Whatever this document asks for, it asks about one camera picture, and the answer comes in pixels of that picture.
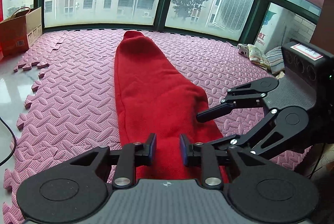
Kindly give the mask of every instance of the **white tiled floor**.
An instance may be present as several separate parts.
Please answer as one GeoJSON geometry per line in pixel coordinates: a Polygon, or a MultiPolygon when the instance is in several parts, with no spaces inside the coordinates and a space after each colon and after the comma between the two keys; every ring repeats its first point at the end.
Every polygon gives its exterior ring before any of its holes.
{"type": "MultiPolygon", "coordinates": [[[[33,94],[31,86],[35,80],[38,79],[39,70],[33,67],[32,70],[23,71],[20,69],[14,73],[13,67],[20,60],[21,55],[3,58],[0,61],[0,116],[12,129],[15,136],[21,136],[20,131],[16,127],[16,121],[20,113],[27,113],[24,108],[24,101],[28,94],[33,94]]],[[[0,122],[0,162],[10,154],[9,144],[12,136],[8,129],[0,122]]],[[[5,169],[11,171],[14,169],[14,158],[11,157],[8,162],[0,167],[0,201],[11,205],[11,193],[3,189],[3,178],[5,169]]],[[[0,224],[3,224],[3,217],[1,214],[0,224]]]]}

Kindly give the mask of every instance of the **metal screw head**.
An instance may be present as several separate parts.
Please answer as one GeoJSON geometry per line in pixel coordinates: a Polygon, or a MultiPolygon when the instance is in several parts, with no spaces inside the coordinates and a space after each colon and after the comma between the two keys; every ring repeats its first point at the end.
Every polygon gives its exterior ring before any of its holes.
{"type": "Polygon", "coordinates": [[[216,177],[210,177],[205,180],[205,183],[210,186],[216,186],[221,184],[221,180],[216,177]]]}
{"type": "Polygon", "coordinates": [[[125,178],[125,177],[120,177],[120,178],[115,179],[115,184],[118,186],[126,186],[130,182],[131,182],[130,179],[125,178]]]}

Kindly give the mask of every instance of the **interlocking foam tile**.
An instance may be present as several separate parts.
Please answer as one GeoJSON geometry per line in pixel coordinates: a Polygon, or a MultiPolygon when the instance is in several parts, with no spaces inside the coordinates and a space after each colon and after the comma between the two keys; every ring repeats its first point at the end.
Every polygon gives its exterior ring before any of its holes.
{"type": "MultiPolygon", "coordinates": [[[[5,223],[23,221],[16,191],[29,176],[99,144],[120,148],[114,99],[114,57],[124,30],[81,30],[47,33],[27,51],[18,66],[41,69],[17,127],[23,129],[13,172],[6,170],[4,188],[12,188],[13,206],[3,205],[5,223]]],[[[215,106],[227,89],[268,74],[239,55],[228,43],[178,34],[143,32],[186,78],[207,93],[215,106]]],[[[233,110],[216,119],[225,135],[244,134],[263,117],[262,109],[233,110]]],[[[303,155],[285,152],[274,162],[293,169],[303,155]]]]}

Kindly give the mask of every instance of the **robotic arm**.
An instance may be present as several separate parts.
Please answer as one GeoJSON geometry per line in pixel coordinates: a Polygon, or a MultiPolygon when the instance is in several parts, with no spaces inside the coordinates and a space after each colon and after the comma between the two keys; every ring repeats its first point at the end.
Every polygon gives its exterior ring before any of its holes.
{"type": "Polygon", "coordinates": [[[156,135],[121,150],[97,147],[25,180],[17,203],[33,223],[302,223],[318,203],[307,178],[268,159],[333,142],[334,56],[312,45],[282,47],[286,75],[228,90],[199,122],[236,108],[263,107],[265,117],[245,135],[191,144],[180,136],[183,163],[201,168],[196,179],[136,181],[136,167],[151,165],[156,135]],[[112,183],[107,183],[116,165],[112,183]],[[225,166],[229,183],[223,183],[225,166]]]}

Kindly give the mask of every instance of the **red fabric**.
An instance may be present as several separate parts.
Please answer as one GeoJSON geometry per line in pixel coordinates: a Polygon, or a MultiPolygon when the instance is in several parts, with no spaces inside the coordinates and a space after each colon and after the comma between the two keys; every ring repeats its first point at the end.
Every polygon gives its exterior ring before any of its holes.
{"type": "Polygon", "coordinates": [[[115,98],[122,145],[157,135],[155,163],[137,168],[137,178],[198,178],[198,168],[183,166],[179,136],[185,133],[191,142],[222,137],[213,121],[196,121],[196,113],[208,108],[205,91],[140,32],[127,31],[116,50],[115,98]]]}

